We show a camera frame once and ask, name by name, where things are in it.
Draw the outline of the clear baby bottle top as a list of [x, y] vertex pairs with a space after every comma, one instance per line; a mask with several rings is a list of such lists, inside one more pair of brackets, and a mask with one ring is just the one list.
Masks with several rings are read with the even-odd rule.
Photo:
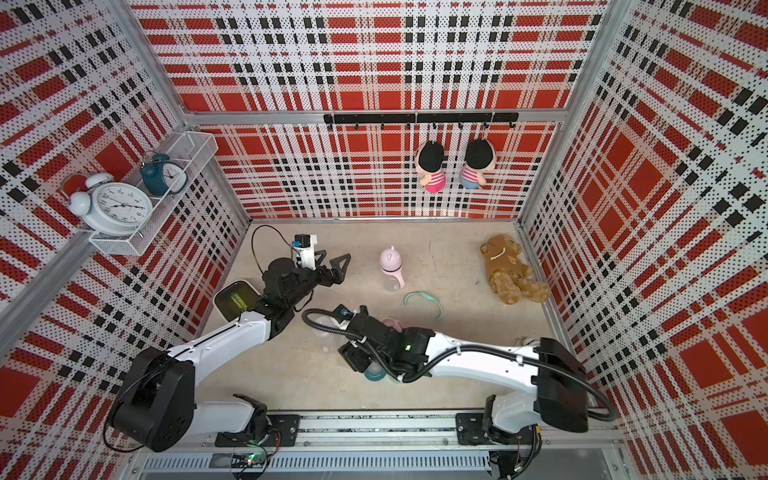
[[395, 291], [401, 290], [403, 288], [401, 277], [398, 275], [385, 275], [384, 288], [388, 292], [395, 292]]

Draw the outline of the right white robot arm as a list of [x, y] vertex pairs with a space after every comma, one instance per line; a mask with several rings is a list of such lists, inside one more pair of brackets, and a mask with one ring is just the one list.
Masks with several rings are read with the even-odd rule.
[[507, 389], [507, 394], [489, 398], [485, 421], [490, 429], [516, 433], [544, 423], [585, 433], [591, 420], [618, 418], [617, 407], [587, 381], [581, 363], [552, 338], [516, 347], [471, 343], [428, 328], [397, 330], [365, 307], [357, 312], [344, 306], [334, 311], [312, 308], [301, 318], [317, 331], [345, 338], [339, 353], [355, 372], [376, 363], [401, 384], [456, 377]]

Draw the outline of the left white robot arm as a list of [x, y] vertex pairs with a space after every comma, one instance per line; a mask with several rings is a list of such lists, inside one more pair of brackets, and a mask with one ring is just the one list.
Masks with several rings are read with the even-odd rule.
[[240, 444], [260, 442], [271, 430], [267, 407], [247, 395], [199, 402], [196, 387], [242, 353], [281, 334], [301, 301], [318, 286], [344, 281], [350, 255], [307, 268], [290, 258], [272, 261], [255, 305], [227, 325], [186, 344], [148, 347], [133, 360], [102, 430], [114, 430], [139, 448], [165, 451], [186, 437], [222, 435]]

